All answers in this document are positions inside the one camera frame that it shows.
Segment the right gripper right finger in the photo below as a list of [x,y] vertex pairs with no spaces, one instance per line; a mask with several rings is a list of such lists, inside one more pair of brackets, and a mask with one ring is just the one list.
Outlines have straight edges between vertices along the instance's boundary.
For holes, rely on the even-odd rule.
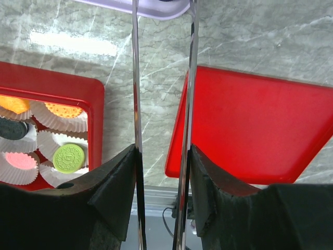
[[332,185],[251,186],[190,152],[197,235],[204,249],[332,249]]

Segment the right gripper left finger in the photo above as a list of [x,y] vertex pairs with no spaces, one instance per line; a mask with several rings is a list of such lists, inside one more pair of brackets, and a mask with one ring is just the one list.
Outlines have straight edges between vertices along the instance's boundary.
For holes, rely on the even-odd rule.
[[54,189],[1,185],[1,249],[119,249],[129,226],[136,150]]

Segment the green macaron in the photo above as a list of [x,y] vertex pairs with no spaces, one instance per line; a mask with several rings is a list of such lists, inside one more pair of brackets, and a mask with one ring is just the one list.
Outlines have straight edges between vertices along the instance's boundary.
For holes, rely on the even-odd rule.
[[61,173],[70,174],[84,166],[85,153],[76,144],[65,144],[59,147],[53,155],[53,165]]

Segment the red box lid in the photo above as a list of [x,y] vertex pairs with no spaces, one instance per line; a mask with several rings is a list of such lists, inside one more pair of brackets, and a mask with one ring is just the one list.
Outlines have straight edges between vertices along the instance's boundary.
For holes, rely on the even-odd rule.
[[293,183],[331,137],[331,87],[198,66],[191,141],[238,179]]

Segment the pink macaron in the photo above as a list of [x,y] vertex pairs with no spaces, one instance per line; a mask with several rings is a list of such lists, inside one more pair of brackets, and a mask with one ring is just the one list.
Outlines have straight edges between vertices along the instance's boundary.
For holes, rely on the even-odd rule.
[[30,170],[37,165],[37,161],[25,153],[5,153],[5,159],[13,167],[22,170]]

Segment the metal tongs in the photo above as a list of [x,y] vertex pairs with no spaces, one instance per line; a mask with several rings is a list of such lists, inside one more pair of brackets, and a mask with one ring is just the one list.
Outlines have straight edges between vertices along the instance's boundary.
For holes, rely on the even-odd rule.
[[[190,149],[193,123],[194,89],[197,72],[198,30],[199,30],[199,2],[190,1],[191,35],[190,53],[187,78],[186,111],[182,143],[182,160],[180,177],[178,180],[178,195],[176,203],[176,217],[173,234],[173,249],[189,249],[186,246],[186,220],[189,194]],[[132,53],[133,53],[133,99],[134,99],[134,131],[135,131],[135,167],[138,216],[138,246],[146,249],[145,231],[145,200],[144,200],[144,172],[142,156],[142,123],[140,113],[140,74],[139,74],[139,44],[138,18],[139,1],[132,1]]]

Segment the orange round sandwich cookie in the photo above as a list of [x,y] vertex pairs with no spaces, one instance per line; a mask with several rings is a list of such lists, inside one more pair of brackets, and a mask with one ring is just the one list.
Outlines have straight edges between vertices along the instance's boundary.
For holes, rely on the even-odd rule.
[[73,107],[73,106],[53,104],[53,103],[44,103],[44,104],[51,113],[61,118],[67,118],[67,119],[76,118],[83,111],[82,108]]

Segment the black sandwich cookie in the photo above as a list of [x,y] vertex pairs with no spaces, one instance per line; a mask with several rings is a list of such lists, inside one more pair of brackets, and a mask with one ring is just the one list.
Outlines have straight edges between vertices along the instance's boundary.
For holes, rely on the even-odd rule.
[[24,138],[29,131],[29,125],[26,122],[12,121],[1,118],[1,137],[8,140],[20,140]]

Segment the orange fish cookie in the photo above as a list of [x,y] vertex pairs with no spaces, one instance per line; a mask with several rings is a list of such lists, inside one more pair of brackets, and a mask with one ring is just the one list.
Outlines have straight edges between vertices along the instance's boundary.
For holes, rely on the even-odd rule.
[[30,109],[30,103],[27,99],[1,95],[1,107],[16,114],[21,114]]

